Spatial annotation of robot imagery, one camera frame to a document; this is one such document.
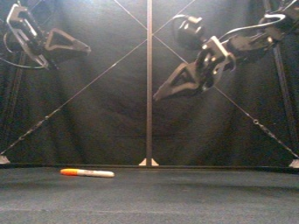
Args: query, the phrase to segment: robotic arm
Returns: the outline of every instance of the robotic arm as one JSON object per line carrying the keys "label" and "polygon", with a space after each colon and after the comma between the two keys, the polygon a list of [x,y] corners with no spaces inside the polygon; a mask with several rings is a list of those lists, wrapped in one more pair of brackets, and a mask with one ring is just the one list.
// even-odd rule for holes
{"label": "robotic arm", "polygon": [[[177,42],[185,48],[197,48],[200,52],[192,63],[177,66],[153,95],[156,101],[181,93],[208,90],[220,80],[224,70],[232,69],[238,62],[261,58],[299,27],[297,0],[265,14],[257,25],[237,28],[220,38],[210,37],[208,40],[202,37],[201,19],[180,15],[172,21],[181,18],[184,21],[177,31]],[[236,34],[248,30],[257,30],[256,35],[244,37]]]}

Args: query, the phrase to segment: marker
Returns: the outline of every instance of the marker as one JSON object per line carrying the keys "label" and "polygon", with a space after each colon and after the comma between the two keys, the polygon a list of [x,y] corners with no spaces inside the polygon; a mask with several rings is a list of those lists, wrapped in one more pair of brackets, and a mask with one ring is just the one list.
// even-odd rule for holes
{"label": "marker", "polygon": [[114,173],[112,171],[86,171],[79,169],[62,169],[59,174],[67,176],[86,176],[86,177],[98,177],[98,178],[113,178]]}

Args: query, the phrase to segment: metal rod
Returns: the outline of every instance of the metal rod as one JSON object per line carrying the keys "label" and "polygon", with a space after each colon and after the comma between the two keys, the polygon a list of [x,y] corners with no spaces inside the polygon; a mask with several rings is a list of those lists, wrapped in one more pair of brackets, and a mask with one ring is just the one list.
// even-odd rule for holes
{"label": "metal rod", "polygon": [[[264,8],[265,11],[270,11],[270,4],[269,0],[264,0]],[[282,95],[282,101],[284,101],[284,113],[285,113],[285,120],[286,120],[286,127],[289,132],[289,138],[292,142],[292,148],[299,150],[299,139],[297,139],[297,128],[296,128],[296,120],[294,120],[294,112],[293,112],[293,106],[289,96],[289,89],[286,86],[286,78],[285,78],[285,68],[284,68],[284,62],[281,58],[281,51],[280,51],[280,45],[276,45],[273,48],[273,55],[274,55],[274,67],[277,72],[277,79],[278,79],[278,85]]]}
{"label": "metal rod", "polygon": [[145,165],[152,166],[153,157],[153,3],[146,0],[146,116],[145,116]]}

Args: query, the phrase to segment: black backdrop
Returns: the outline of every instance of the black backdrop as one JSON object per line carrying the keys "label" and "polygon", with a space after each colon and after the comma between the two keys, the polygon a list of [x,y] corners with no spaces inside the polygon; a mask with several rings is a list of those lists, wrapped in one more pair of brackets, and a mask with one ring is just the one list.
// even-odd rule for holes
{"label": "black backdrop", "polygon": [[[51,16],[41,28],[63,30],[92,53],[61,63],[58,71],[22,71],[13,118],[7,121],[6,111],[1,114],[2,127],[10,128],[2,148],[97,80],[6,156],[15,163],[137,165],[146,149],[146,55],[153,58],[154,92],[182,62],[177,55],[190,62],[197,53],[177,46],[169,19],[177,13],[202,17],[205,37],[218,37],[257,23],[261,1],[158,0],[152,21],[145,0],[57,0],[49,7]],[[145,42],[148,25],[152,49]],[[15,71],[6,67],[2,71],[5,107],[11,93],[5,83],[13,82]],[[224,73],[217,88],[290,146],[272,52],[240,65],[234,73]],[[153,102],[152,111],[150,152],[158,165],[288,165],[292,160],[214,88]]]}

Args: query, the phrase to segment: floor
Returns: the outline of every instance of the floor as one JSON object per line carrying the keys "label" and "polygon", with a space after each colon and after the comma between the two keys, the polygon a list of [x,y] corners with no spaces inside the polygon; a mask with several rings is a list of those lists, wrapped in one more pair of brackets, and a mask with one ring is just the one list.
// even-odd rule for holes
{"label": "floor", "polygon": [[0,223],[299,223],[297,174],[109,168],[113,178],[92,178],[59,169],[0,169]]}

